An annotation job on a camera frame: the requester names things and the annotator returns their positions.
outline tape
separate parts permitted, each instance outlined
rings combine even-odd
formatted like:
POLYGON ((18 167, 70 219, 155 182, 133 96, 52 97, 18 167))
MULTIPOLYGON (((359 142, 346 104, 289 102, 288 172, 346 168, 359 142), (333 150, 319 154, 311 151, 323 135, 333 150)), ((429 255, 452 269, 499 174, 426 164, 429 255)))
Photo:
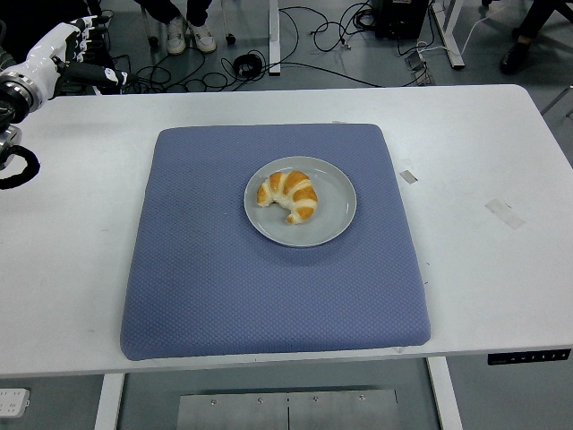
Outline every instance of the tape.
POLYGON ((412 173, 409 170, 404 170, 402 173, 400 173, 400 176, 402 176, 404 180, 406 180, 406 182, 408 182, 409 184, 413 184, 414 182, 418 181, 416 177, 412 175, 412 173))
POLYGON ((499 199, 493 199, 485 207, 514 230, 526 223, 506 203, 499 199))

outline blue cushion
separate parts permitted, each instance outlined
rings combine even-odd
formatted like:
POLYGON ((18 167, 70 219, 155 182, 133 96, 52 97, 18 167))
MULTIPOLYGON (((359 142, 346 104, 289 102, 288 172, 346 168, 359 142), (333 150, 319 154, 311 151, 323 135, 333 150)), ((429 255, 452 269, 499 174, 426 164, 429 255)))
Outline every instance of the blue cushion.
POLYGON ((423 283, 375 125, 169 129, 158 137, 121 332, 131 360, 421 345, 423 283), (251 176, 309 156, 352 181, 348 229, 312 248, 260 234, 244 211, 251 176))

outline plate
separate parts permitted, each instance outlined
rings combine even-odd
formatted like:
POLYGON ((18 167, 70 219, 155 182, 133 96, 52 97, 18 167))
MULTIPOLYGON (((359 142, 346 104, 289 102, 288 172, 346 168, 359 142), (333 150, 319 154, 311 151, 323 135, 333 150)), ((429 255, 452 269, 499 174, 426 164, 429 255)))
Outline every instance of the plate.
POLYGON ((249 221, 265 237, 278 244, 308 247, 325 244, 342 233, 356 212, 356 192, 350 179, 339 168, 322 159, 287 157, 276 159, 255 173, 244 190, 244 209, 249 221), (302 224, 287 224, 289 210, 272 203, 257 204, 257 191, 274 172, 300 170, 312 181, 319 198, 316 212, 302 224))

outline chair wheel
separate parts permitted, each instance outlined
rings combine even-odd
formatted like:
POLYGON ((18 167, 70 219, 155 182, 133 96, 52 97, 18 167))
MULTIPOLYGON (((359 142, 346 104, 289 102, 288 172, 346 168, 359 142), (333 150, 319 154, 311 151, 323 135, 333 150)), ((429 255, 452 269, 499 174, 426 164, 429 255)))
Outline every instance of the chair wheel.
POLYGON ((148 42, 150 43, 150 47, 158 47, 159 46, 159 39, 156 38, 155 36, 151 36, 148 39, 148 42))

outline white sneaker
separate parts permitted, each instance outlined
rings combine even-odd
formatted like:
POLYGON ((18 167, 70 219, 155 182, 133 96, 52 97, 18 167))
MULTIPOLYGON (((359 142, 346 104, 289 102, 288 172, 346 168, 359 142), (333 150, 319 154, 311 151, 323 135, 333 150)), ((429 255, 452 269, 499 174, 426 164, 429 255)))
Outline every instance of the white sneaker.
POLYGON ((189 27, 191 28, 191 33, 195 38, 195 44, 201 52, 208 54, 209 52, 213 52, 217 49, 217 44, 215 43, 215 39, 209 31, 207 24, 203 24, 200 27, 195 27, 194 25, 190 25, 189 27))
POLYGON ((187 31, 187 20, 179 15, 171 20, 167 26, 167 52, 172 56, 178 56, 185 51, 185 32, 187 31))

